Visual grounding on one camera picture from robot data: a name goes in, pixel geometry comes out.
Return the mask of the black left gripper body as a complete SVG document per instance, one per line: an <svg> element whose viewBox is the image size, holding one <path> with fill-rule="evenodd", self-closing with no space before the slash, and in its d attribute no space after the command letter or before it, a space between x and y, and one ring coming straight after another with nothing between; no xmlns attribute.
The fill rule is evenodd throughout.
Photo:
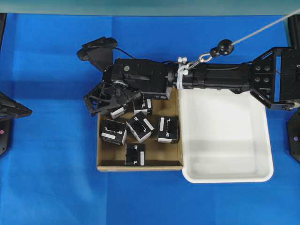
<svg viewBox="0 0 300 225"><path fill-rule="evenodd" d="M147 98L168 100L171 95L168 69L169 67L161 62L119 58L103 73L103 80L106 83L120 83L139 90Z"/></svg>

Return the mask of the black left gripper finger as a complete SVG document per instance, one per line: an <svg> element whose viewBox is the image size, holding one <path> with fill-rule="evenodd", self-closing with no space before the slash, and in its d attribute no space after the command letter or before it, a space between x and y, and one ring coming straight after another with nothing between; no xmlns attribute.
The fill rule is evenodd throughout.
<svg viewBox="0 0 300 225"><path fill-rule="evenodd" d="M112 91L112 107L107 110L106 114L112 113L120 107L126 106L132 101L139 99L141 97L141 92L131 91L131 90L113 90Z"/></svg>
<svg viewBox="0 0 300 225"><path fill-rule="evenodd" d="M99 83L83 97L91 117L98 113L105 114L112 109L111 87L110 84Z"/></svg>

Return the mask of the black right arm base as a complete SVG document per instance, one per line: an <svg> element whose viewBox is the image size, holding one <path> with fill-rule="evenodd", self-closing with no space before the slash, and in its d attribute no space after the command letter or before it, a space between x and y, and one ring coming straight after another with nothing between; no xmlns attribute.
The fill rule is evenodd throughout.
<svg viewBox="0 0 300 225"><path fill-rule="evenodd" d="M8 150L12 120L0 122L0 156L4 155Z"/></svg>

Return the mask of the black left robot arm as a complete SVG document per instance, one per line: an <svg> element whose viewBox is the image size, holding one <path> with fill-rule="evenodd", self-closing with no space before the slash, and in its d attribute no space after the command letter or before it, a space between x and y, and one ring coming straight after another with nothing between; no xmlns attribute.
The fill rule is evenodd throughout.
<svg viewBox="0 0 300 225"><path fill-rule="evenodd" d="M240 64L117 59L104 70L101 103L115 108L142 94L168 99L170 88L249 92L269 109L291 110L300 106L300 52L274 47Z"/></svg>

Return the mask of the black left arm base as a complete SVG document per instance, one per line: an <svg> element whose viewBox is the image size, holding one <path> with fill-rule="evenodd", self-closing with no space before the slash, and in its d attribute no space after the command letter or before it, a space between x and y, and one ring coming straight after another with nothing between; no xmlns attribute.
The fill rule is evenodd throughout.
<svg viewBox="0 0 300 225"><path fill-rule="evenodd" d="M286 123L289 153L300 162L300 111L298 110Z"/></svg>

